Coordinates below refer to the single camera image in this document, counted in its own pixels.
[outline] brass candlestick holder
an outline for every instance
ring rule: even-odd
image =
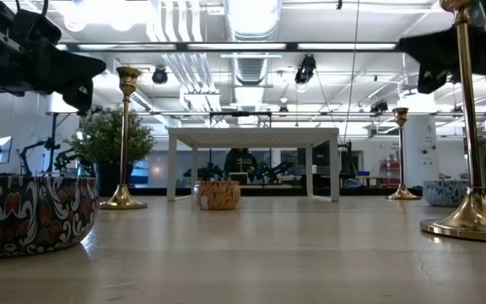
[[[128,191],[127,185],[127,146],[128,146],[128,119],[131,94],[136,90],[136,83],[140,71],[136,68],[119,67],[119,89],[123,92],[123,123],[121,127],[121,159],[119,171],[119,185],[116,193],[106,202],[100,203],[101,209],[140,209],[148,205],[140,203]]]
[[[424,220],[421,229],[442,236],[454,236],[468,240],[486,241],[486,187],[483,187],[475,105],[473,98],[472,63],[468,39],[468,8],[471,0],[442,0],[440,6],[455,15],[459,65],[461,70],[462,94],[464,96],[464,122],[468,142],[469,187],[461,205],[443,220]]]
[[[397,191],[387,198],[389,198],[390,200],[421,199],[419,196],[411,194],[404,184],[404,124],[406,123],[406,120],[408,118],[408,108],[398,107],[393,109],[393,113],[395,113],[395,122],[398,125],[398,154],[400,163],[399,170],[401,171],[401,182],[398,185]]]

